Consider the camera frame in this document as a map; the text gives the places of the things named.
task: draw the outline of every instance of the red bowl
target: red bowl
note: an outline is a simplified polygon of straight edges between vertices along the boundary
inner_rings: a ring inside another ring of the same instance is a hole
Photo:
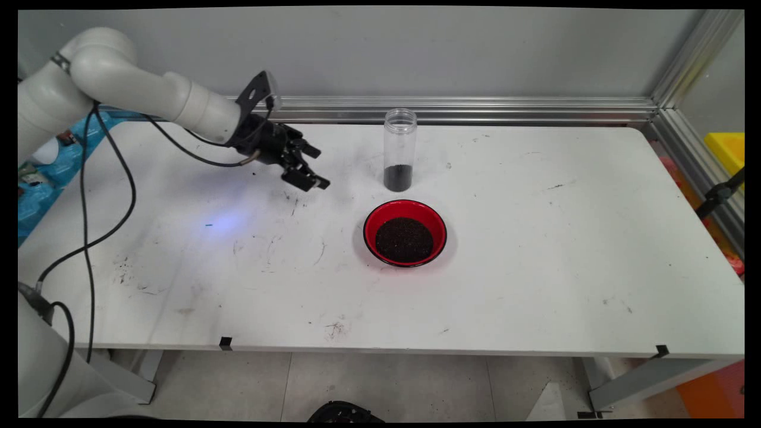
[[[378,253],[375,248],[375,235],[378,229],[385,222],[395,219],[397,217],[406,217],[421,222],[433,237],[433,251],[431,255],[423,260],[415,261],[411,263],[402,263],[389,258],[383,257]],[[415,267],[428,263],[429,261],[438,257],[441,254],[441,250],[444,250],[444,245],[447,243],[447,226],[444,225],[444,220],[435,212],[430,206],[424,203],[417,202],[415,200],[392,200],[381,204],[370,213],[365,220],[365,245],[368,246],[368,250],[384,263],[392,264],[399,267]]]

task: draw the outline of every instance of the gray wall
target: gray wall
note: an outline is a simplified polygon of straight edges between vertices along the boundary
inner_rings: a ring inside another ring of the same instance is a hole
[[[236,95],[261,69],[286,95],[646,96],[702,11],[316,6],[20,11],[18,68],[89,27],[140,65]]]
[[[745,20],[679,106],[698,134],[745,132]]]

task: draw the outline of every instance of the orange object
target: orange object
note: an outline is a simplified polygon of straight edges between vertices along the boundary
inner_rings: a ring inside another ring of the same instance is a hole
[[[691,207],[695,209],[700,206],[700,197],[687,184],[677,165],[668,157],[661,157],[661,162]],[[729,240],[710,219],[704,219],[703,225],[727,258],[727,262],[744,282],[745,265],[732,250]],[[684,407],[693,418],[745,418],[744,386],[745,360],[742,360],[679,385],[677,391],[682,397]]]
[[[692,418],[745,418],[745,360],[677,386]]]

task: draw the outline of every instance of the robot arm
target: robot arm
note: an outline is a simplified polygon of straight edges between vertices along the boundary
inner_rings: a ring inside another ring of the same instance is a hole
[[[247,157],[280,164],[285,170],[283,180],[304,191],[330,185],[302,158],[302,152],[316,158],[320,151],[309,145],[300,132],[251,113],[264,100],[271,109],[278,107],[269,73],[259,73],[233,102],[182,75],[154,75],[136,63],[135,45],[127,36],[110,28],[91,28],[21,82],[18,164],[87,115],[93,101],[99,101],[162,117]]]

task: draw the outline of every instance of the bowl of soil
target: bowl of soil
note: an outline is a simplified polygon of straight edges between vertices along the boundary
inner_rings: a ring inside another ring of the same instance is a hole
[[[421,266],[434,260],[447,243],[447,226],[430,206],[415,200],[392,200],[365,220],[365,244],[384,263]]]

